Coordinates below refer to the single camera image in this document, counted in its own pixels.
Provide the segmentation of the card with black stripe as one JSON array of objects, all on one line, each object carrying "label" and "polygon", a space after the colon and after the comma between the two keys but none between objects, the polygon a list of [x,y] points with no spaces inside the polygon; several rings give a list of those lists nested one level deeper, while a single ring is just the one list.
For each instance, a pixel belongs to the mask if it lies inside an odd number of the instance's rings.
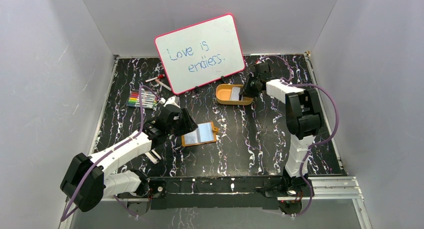
[{"label": "card with black stripe", "polygon": [[244,97],[241,95],[242,87],[233,86],[230,93],[229,100],[232,102],[242,102]]}]

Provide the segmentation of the orange leather card holder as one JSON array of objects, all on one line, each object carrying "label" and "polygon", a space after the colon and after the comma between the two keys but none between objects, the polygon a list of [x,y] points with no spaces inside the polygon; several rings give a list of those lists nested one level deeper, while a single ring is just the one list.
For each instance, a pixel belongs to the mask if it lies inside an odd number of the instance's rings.
[{"label": "orange leather card holder", "polygon": [[200,123],[197,126],[196,130],[181,136],[183,147],[215,143],[217,141],[220,129],[212,121]]}]

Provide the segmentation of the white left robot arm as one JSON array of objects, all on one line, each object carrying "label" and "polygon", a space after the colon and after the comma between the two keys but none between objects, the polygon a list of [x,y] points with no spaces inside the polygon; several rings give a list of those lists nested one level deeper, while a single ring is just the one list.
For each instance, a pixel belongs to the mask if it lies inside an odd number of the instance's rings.
[{"label": "white left robot arm", "polygon": [[148,177],[140,170],[116,171],[132,159],[145,155],[153,164],[161,160],[155,151],[170,136],[180,137],[198,128],[186,108],[174,102],[123,141],[102,151],[73,157],[60,184],[61,191],[82,212],[93,209],[103,198],[122,193],[144,197],[150,191]]}]

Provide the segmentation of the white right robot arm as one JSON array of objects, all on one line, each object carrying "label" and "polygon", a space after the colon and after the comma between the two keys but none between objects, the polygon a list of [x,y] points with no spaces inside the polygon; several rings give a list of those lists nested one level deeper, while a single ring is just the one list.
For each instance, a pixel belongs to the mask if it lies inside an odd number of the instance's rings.
[{"label": "white right robot arm", "polygon": [[239,95],[255,98],[266,93],[284,103],[290,149],[277,188],[288,196],[295,196],[308,185],[307,158],[311,152],[310,146],[324,125],[319,95],[313,88],[294,86],[272,76],[268,63],[260,62],[253,68],[253,74],[248,77]]}]

